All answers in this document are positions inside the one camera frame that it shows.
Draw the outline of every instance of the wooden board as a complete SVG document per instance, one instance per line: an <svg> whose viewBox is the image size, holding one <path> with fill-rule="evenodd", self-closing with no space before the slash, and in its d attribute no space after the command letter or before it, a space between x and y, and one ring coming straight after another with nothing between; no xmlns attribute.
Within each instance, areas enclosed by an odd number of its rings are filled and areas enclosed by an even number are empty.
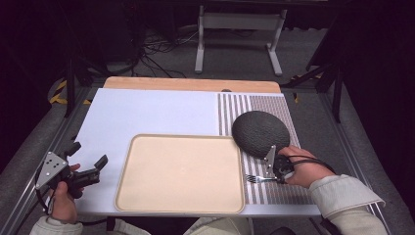
<svg viewBox="0 0 415 235"><path fill-rule="evenodd" d="M229 89L233 92L281 93L278 83L273 81L213 80L188 78L150 78L112 76L104 88L141 90L193 90L217 91Z"/></svg>

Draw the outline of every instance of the white table surface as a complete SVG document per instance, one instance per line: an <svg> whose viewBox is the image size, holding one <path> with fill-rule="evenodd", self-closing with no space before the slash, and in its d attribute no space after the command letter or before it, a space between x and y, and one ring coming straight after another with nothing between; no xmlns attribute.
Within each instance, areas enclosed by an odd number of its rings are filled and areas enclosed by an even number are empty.
<svg viewBox="0 0 415 235"><path fill-rule="evenodd" d="M76 200L79 213L102 215L160 215L115 208L117 185L131 139L140 133L218 135L217 92L109 89L98 90L75 141L82 147L69 158L83 171L103 155L109 162L101 182L85 188ZM315 205L246 205L239 216L310 216ZM168 216L225 216L226 214L164 213Z"/></svg>

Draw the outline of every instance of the fork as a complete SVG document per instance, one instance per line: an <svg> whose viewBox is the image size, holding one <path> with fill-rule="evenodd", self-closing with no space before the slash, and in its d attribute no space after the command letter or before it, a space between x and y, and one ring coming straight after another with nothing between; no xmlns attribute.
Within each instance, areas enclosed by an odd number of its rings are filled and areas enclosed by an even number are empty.
<svg viewBox="0 0 415 235"><path fill-rule="evenodd" d="M258 176L258 175L250 175L250 174L246 174L245 175L247 178L247 181L250 183L262 183L262 182L267 182L267 181L277 181L277 178L265 178L262 176Z"/></svg>

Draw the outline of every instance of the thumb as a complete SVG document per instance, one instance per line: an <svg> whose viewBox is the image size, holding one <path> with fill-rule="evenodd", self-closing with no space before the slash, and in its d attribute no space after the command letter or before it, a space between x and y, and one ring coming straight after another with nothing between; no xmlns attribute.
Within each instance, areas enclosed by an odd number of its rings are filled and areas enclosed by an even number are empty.
<svg viewBox="0 0 415 235"><path fill-rule="evenodd" d="M62 198L66 197L68 192L68 185L66 182L61 181L58 183L58 187L55 190L55 197L56 198Z"/></svg>

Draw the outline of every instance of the gray striped mat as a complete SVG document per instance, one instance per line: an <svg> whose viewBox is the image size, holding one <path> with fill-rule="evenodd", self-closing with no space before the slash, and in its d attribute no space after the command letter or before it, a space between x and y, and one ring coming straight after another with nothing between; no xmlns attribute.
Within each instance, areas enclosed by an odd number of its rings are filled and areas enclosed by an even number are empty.
<svg viewBox="0 0 415 235"><path fill-rule="evenodd" d="M283 121L290 131L291 144L300 146L283 94L250 95L218 93L219 135L231 136L236 117L248 111L268 112ZM242 153L243 174L265 175L263 160ZM252 184L245 182L247 204L312 205L307 191L299 186L275 182Z"/></svg>

